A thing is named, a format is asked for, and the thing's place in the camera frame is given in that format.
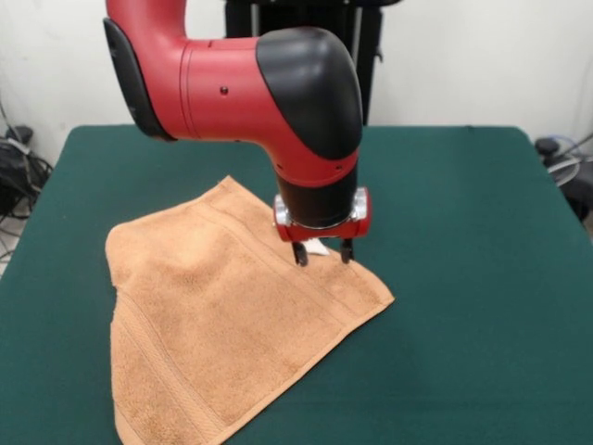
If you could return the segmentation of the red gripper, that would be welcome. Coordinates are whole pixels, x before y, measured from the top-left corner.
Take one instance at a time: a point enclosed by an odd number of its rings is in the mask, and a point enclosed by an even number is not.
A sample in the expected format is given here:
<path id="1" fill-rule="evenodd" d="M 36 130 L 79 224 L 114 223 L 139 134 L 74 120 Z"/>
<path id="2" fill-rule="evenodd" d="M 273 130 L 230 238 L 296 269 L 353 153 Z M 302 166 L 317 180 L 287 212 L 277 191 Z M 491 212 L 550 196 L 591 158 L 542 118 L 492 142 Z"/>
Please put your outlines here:
<path id="1" fill-rule="evenodd" d="M 284 242 L 292 242 L 298 266 L 306 267 L 309 264 L 309 255 L 303 241 L 315 238 L 342 238 L 341 261 L 349 264 L 355 260 L 353 238 L 366 236 L 369 232 L 372 222 L 372 199 L 367 187 L 358 187 L 348 217 L 337 225 L 323 228 L 310 228 L 296 223 L 280 195 L 274 197 L 272 212 L 274 227 L 279 237 Z"/>

